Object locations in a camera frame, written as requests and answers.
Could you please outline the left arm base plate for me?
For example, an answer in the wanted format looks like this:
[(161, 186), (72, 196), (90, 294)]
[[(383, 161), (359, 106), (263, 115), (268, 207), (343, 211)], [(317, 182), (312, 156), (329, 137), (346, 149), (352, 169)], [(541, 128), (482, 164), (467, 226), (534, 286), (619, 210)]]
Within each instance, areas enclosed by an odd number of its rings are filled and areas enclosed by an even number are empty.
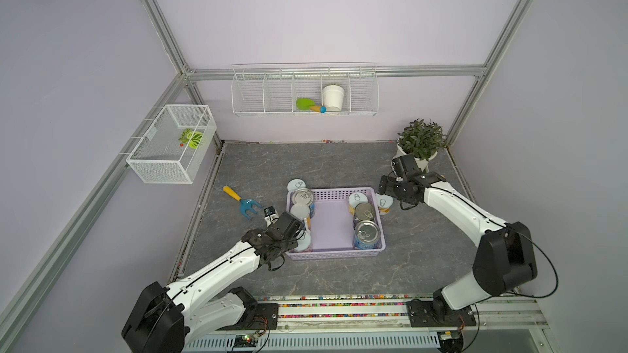
[(247, 308), (240, 320), (232, 326), (227, 326), (225, 330), (275, 330), (278, 320), (278, 304), (258, 303)]

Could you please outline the lilac plastic basket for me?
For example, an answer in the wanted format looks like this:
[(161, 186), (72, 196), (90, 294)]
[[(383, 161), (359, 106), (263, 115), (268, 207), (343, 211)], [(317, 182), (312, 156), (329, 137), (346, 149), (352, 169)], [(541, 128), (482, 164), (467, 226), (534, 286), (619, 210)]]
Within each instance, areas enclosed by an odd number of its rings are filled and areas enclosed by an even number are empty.
[(311, 221), (311, 249), (290, 251), (287, 256), (294, 261), (313, 261), (341, 258), (376, 257), (386, 250), (384, 234), (372, 249), (353, 247), (353, 214), (349, 212), (349, 199), (353, 193), (362, 193), (369, 203), (377, 205), (377, 194), (371, 187), (341, 187), (314, 189), (315, 214)]

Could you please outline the yellow label small can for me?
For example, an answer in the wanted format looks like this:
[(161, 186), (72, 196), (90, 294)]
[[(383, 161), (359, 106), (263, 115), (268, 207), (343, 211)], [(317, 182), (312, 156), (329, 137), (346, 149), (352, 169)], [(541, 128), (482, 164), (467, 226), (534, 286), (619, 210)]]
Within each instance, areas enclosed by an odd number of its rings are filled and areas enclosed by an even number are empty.
[(369, 200), (364, 193), (361, 192), (353, 192), (348, 196), (348, 209), (349, 212), (354, 215), (356, 206), (359, 204), (368, 203)]

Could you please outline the tall colourful can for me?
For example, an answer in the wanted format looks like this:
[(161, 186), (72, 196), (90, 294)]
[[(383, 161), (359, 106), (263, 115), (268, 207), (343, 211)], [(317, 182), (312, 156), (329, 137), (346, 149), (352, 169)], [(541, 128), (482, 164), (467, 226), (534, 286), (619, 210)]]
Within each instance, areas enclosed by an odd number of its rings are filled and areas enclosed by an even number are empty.
[(311, 209), (306, 204), (294, 204), (290, 208), (290, 214), (304, 223), (307, 231), (311, 230)]

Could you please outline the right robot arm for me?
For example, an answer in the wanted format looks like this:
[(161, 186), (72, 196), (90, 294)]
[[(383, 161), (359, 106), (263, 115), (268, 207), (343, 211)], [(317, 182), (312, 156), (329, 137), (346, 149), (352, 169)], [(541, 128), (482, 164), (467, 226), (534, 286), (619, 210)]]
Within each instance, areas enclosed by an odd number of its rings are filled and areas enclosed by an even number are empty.
[(401, 203), (425, 204), (440, 212), (475, 244), (472, 270), (433, 294), (431, 312), (443, 318), (526, 284), (538, 275), (531, 233), (481, 209), (437, 173), (398, 179), (384, 175), (378, 188)]

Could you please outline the pink label small can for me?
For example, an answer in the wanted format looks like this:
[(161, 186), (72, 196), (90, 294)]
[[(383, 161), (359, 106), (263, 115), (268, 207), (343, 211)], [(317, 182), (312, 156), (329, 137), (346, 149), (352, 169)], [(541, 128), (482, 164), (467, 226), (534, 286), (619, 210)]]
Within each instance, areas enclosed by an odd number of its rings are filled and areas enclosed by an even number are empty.
[(308, 252), (312, 249), (312, 235), (306, 230), (297, 240), (297, 247), (293, 249), (295, 253)]

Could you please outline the green label small can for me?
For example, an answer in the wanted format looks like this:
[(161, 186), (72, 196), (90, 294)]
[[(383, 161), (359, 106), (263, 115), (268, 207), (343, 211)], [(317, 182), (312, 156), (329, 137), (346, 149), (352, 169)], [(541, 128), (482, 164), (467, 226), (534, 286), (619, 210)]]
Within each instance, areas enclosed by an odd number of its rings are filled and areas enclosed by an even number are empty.
[(298, 190), (306, 188), (306, 187), (307, 187), (307, 185), (306, 185), (305, 181), (302, 180), (302, 179), (293, 179), (286, 186), (287, 191), (289, 191), (289, 192), (298, 191)]

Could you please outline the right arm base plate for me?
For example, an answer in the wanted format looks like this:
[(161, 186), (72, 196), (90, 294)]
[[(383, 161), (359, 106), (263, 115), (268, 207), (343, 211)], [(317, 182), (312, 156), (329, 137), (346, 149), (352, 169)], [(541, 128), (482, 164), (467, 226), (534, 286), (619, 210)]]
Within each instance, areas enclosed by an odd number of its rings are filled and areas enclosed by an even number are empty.
[(470, 307), (452, 310), (445, 302), (413, 299), (407, 302), (407, 313), (412, 328), (457, 328), (477, 325)]

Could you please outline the blue soup can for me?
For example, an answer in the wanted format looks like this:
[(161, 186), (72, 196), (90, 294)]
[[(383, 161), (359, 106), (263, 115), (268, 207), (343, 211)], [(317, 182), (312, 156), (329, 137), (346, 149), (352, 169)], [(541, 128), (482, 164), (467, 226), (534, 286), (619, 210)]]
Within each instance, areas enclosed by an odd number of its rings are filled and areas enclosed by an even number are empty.
[(291, 196), (292, 204), (302, 204), (308, 207), (309, 217), (314, 217), (316, 213), (315, 197), (308, 188), (300, 188), (293, 192)]
[(381, 233), (379, 226), (373, 221), (362, 221), (356, 224), (353, 236), (353, 247), (367, 250), (379, 246)]

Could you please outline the orange label small can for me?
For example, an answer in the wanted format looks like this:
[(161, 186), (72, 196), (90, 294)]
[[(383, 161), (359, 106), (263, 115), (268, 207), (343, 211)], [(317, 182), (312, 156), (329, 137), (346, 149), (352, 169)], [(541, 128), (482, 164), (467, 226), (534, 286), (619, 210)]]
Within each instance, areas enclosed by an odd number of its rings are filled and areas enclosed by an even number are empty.
[(380, 214), (389, 213), (391, 207), (393, 206), (393, 203), (393, 197), (386, 194), (377, 194), (377, 206)]

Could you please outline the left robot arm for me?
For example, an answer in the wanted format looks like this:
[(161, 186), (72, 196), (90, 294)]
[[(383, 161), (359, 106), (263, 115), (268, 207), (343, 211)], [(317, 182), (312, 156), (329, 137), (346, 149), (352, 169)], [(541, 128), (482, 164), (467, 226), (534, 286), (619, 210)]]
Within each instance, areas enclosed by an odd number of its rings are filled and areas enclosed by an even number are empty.
[(284, 212), (265, 229), (247, 231), (216, 260), (167, 286), (154, 282), (139, 295), (121, 336), (133, 352), (180, 352), (186, 344), (221, 328), (260, 324), (268, 315), (233, 283), (297, 248), (304, 223)]

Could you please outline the dark navy can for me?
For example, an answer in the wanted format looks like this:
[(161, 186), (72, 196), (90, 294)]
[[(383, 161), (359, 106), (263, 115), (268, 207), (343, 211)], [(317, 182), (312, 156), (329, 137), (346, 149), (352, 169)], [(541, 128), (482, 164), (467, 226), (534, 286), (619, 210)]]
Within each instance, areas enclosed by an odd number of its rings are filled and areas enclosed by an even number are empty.
[(353, 227), (356, 227), (357, 224), (364, 221), (374, 222), (375, 220), (375, 209), (374, 206), (370, 203), (361, 203), (358, 204), (354, 209), (353, 214)]

